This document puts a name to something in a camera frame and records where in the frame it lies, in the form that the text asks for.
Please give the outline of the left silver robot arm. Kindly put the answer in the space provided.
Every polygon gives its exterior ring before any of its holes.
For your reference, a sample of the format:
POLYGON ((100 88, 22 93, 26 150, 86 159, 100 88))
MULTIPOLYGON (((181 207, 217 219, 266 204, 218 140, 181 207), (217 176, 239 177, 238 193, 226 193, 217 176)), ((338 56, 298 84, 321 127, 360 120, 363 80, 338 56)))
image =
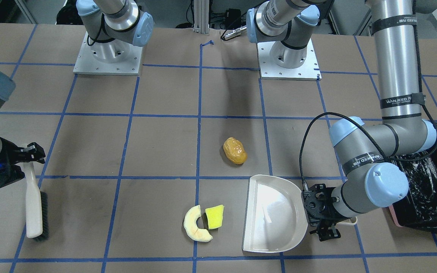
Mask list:
POLYGON ((435 148, 437 128, 421 117, 425 95, 419 79, 414 0, 366 0, 372 13, 382 123, 366 126, 357 116, 340 116, 330 140, 347 181, 335 188, 308 187, 305 210, 319 240, 340 238, 337 223, 387 207, 406 197, 409 184, 393 160, 435 148))

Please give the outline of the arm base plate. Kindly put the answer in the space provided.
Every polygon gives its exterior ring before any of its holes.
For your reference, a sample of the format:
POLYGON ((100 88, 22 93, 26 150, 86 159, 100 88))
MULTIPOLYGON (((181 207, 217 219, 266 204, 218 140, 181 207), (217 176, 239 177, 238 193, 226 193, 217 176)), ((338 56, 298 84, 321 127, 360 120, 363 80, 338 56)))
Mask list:
POLYGON ((300 50, 281 42, 257 43, 260 75, 266 80, 319 81, 322 79, 312 40, 300 50))
POLYGON ((73 72, 81 75, 138 76, 142 57, 142 47, 119 40, 93 42, 85 33, 73 72))

